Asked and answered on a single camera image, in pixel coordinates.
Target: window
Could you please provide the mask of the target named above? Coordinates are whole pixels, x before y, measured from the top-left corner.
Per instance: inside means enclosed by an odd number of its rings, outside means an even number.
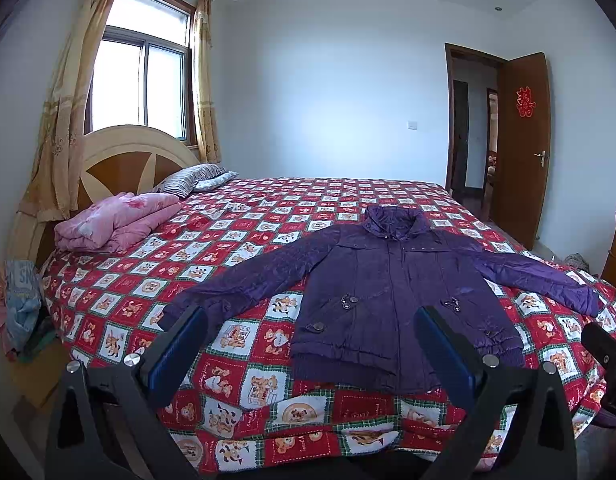
[[[95,60],[87,131],[143,124],[189,143],[193,12],[179,0],[114,1]]]

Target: wooden door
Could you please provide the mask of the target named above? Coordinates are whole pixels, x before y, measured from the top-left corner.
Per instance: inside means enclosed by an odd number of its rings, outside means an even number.
[[[459,196],[466,188],[466,171],[468,170],[468,83],[453,81],[454,121],[453,121],[453,177],[450,187],[453,195]]]
[[[550,161],[550,88],[542,52],[499,69],[497,170],[490,217],[528,250],[544,206]]]

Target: window pane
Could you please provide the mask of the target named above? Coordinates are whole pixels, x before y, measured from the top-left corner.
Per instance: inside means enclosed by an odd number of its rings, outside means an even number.
[[[151,45],[148,54],[148,126],[184,137],[184,56]]]
[[[139,117],[138,46],[114,41],[99,45],[92,76],[92,128],[143,124]]]
[[[183,45],[188,15],[156,0],[115,0],[106,24]]]

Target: window frame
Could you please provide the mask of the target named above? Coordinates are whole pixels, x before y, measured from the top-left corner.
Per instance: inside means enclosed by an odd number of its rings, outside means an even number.
[[[186,30],[186,44],[181,45],[179,43],[173,43],[172,41],[162,40],[151,36],[150,34],[144,34],[135,30],[129,30],[121,27],[113,27],[112,25],[106,25],[103,37],[101,41],[114,41],[116,43],[125,43],[138,46],[141,48],[140,54],[140,77],[139,77],[139,91],[140,91],[140,116],[143,115],[143,124],[148,125],[148,61],[150,56],[150,46],[169,50],[182,54],[182,66],[181,66],[181,109],[182,109],[182,129],[184,131],[183,137],[173,137],[173,139],[180,140],[185,145],[193,148],[197,145],[195,139],[195,120],[194,120],[194,105],[192,97],[192,50],[190,47],[190,38],[192,35],[193,20],[195,15],[195,7],[188,4],[184,0],[155,0],[160,4],[173,7],[177,10],[185,12],[188,15],[188,27]],[[88,91],[88,100],[86,102],[86,111],[84,117],[84,133],[88,134],[92,132],[92,79],[90,81],[90,89]]]

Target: purple jacket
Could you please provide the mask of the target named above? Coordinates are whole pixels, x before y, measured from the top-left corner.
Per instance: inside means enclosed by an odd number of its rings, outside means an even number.
[[[208,314],[211,343],[224,321],[310,272],[291,341],[294,377],[414,394],[439,386],[413,328],[434,305],[480,354],[524,365],[523,344],[484,278],[596,316],[598,295],[520,254],[432,230],[418,209],[372,206],[362,224],[338,224],[192,286],[164,309],[168,330],[191,305]]]

